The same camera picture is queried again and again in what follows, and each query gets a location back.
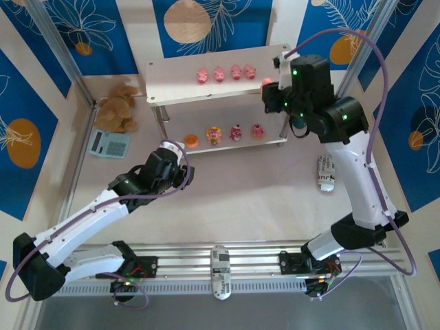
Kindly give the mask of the yellow flower figure toy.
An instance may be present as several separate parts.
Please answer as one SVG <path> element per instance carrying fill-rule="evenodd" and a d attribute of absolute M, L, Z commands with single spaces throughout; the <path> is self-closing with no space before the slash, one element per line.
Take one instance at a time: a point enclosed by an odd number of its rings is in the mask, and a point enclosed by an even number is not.
<path fill-rule="evenodd" d="M 222 131 L 219 127 L 212 126 L 207 130 L 206 137 L 211 145 L 217 145 L 221 141 Z"/>

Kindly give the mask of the white two-tier shelf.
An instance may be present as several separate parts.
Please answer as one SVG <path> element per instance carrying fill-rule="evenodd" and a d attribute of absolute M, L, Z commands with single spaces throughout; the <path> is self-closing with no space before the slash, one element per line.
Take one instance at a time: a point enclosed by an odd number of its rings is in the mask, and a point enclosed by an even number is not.
<path fill-rule="evenodd" d="M 188 153 L 207 153 L 251 146 L 276 144 L 287 141 L 286 117 L 283 114 L 267 115 L 261 100 L 264 78 L 276 78 L 272 59 L 289 45 L 272 45 L 238 49 L 226 52 L 165 58 L 146 66 L 146 102 L 153 110 L 160 135 L 183 142 L 187 135 L 199 138 L 199 146 L 188 148 Z M 243 68 L 251 64 L 256 68 L 254 79 L 246 78 Z M 233 65 L 242 69 L 240 80 L 231 77 Z M 225 70 L 223 82 L 214 78 L 214 69 Z M 197 71 L 205 67 L 209 79 L 204 84 L 197 81 Z M 238 142 L 230 139 L 230 130 L 241 125 L 242 136 Z M 260 124 L 265 130 L 262 140 L 255 140 L 251 130 Z M 210 127 L 222 131 L 220 143 L 211 145 L 206 137 Z"/>

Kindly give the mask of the light blue calculator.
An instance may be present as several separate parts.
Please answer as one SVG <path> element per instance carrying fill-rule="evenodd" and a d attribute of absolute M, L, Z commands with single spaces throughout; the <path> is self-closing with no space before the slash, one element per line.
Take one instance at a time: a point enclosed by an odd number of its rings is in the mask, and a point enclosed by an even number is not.
<path fill-rule="evenodd" d="M 124 133 L 109 133 L 96 129 L 90 141 L 89 152 L 103 158 L 124 159 L 131 137 Z"/>

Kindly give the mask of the brown plush toy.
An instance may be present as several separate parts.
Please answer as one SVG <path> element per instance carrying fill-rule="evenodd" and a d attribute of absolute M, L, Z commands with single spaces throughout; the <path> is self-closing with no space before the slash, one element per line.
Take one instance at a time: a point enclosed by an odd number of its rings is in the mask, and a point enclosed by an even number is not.
<path fill-rule="evenodd" d="M 133 119 L 135 95 L 138 89 L 124 83 L 111 88 L 108 96 L 98 103 L 93 126 L 110 133 L 129 133 L 138 129 Z"/>

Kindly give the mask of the newspaper print case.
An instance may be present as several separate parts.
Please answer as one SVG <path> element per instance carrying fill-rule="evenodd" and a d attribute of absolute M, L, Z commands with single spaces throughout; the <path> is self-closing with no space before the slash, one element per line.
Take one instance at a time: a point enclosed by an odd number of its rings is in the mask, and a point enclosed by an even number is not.
<path fill-rule="evenodd" d="M 330 154 L 321 155 L 317 162 L 317 185 L 325 193 L 330 193 L 335 188 L 336 170 Z"/>
<path fill-rule="evenodd" d="M 232 277 L 229 250 L 215 245 L 210 253 L 210 275 L 213 296 L 218 300 L 230 297 Z"/>

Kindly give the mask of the black controller board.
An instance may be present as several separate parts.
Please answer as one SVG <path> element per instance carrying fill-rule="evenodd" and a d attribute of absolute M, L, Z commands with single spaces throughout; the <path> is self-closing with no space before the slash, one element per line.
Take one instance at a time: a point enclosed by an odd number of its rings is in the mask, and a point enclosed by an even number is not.
<path fill-rule="evenodd" d="M 138 292 L 138 289 L 128 280 L 116 279 L 110 284 L 110 293 L 115 296 L 125 293 L 134 294 L 136 292 Z"/>
<path fill-rule="evenodd" d="M 306 279 L 305 294 L 310 298 L 318 298 L 324 296 L 329 291 L 329 279 L 312 278 Z"/>

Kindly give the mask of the aluminium frame post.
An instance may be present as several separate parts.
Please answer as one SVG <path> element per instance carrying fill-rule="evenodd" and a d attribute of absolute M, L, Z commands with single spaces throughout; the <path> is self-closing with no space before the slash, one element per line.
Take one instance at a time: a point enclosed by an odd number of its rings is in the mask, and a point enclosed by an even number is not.
<path fill-rule="evenodd" d="M 375 45 L 394 12 L 398 1 L 399 0 L 363 0 L 361 6 L 355 12 L 356 16 L 348 21 L 346 26 L 353 28 L 362 36 L 369 37 L 371 42 Z M 339 84 L 336 93 L 336 96 L 339 98 L 349 94 L 352 86 L 358 80 L 361 69 L 373 51 L 372 45 L 353 33 L 340 32 L 340 35 L 342 36 L 342 40 L 348 42 L 351 61 L 348 64 L 344 78 Z"/>
<path fill-rule="evenodd" d="M 44 4 L 39 0 L 23 0 L 23 2 L 41 35 L 63 68 L 63 71 L 67 74 L 71 83 L 76 86 L 82 99 L 93 109 L 96 101 L 86 86 L 81 71 L 45 9 Z"/>

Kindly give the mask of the aluminium rail base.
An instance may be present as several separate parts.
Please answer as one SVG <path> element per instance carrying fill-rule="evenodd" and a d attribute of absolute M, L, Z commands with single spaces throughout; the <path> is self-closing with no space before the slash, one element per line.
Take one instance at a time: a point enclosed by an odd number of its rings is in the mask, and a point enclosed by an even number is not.
<path fill-rule="evenodd" d="M 128 245 L 137 256 L 158 258 L 156 277 L 130 278 L 138 292 L 121 294 L 116 297 L 128 300 L 134 296 L 147 294 L 140 283 L 144 281 L 201 281 L 209 280 L 210 253 L 215 245 L 222 245 L 229 250 L 231 277 L 239 279 L 295 278 L 300 280 L 323 278 L 329 279 L 329 288 L 346 275 L 351 276 L 395 276 L 397 268 L 404 264 L 404 258 L 396 247 L 379 247 L 375 252 L 338 252 L 336 261 L 325 274 L 282 274 L 280 267 L 281 252 L 290 254 L 300 251 L 301 241 L 256 241 L 256 242 L 220 242 L 220 243 L 180 243 L 180 244 L 131 244 Z M 104 248 L 104 245 L 84 245 L 77 251 Z M 100 275 L 88 276 L 78 281 L 110 281 L 114 278 Z"/>

